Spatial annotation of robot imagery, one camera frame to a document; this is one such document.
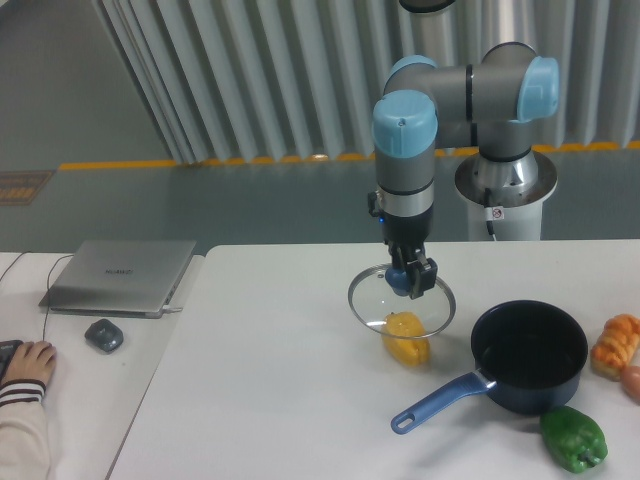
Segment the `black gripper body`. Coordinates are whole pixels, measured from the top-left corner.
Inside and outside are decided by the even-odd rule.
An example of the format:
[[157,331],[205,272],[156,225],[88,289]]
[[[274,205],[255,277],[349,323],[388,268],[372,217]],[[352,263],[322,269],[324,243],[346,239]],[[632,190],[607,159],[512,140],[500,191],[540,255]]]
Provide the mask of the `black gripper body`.
[[385,244],[422,246],[432,230],[433,209],[410,217],[395,216],[381,211],[380,225]]

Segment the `white sleeved forearm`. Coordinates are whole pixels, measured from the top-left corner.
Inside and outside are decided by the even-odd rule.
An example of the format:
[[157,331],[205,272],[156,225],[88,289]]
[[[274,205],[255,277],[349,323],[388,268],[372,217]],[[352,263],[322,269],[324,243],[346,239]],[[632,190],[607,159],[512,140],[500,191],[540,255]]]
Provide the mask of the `white sleeved forearm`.
[[46,386],[15,380],[1,388],[1,478],[46,479],[51,465],[47,418],[42,406]]

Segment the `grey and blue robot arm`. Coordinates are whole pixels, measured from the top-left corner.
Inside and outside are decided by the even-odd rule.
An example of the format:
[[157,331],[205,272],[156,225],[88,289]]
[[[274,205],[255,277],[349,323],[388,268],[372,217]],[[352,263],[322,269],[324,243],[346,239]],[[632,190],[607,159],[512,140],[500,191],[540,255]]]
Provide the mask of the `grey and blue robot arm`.
[[538,240],[557,184],[553,163],[533,149],[535,122],[558,109],[560,69],[537,53],[532,4],[485,1],[480,13],[479,63],[440,66],[407,56],[373,109],[377,188],[369,212],[391,257],[386,281],[400,296],[418,298],[436,282],[425,241],[437,150],[477,148],[455,173],[472,240]]

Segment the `person's hand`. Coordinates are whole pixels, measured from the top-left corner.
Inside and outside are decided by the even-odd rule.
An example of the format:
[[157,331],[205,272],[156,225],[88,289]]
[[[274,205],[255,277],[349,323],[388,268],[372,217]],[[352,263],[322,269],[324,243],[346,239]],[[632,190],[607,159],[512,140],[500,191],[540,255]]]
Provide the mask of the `person's hand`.
[[49,342],[25,342],[15,351],[1,379],[10,382],[40,382],[48,386],[56,367],[56,348]]

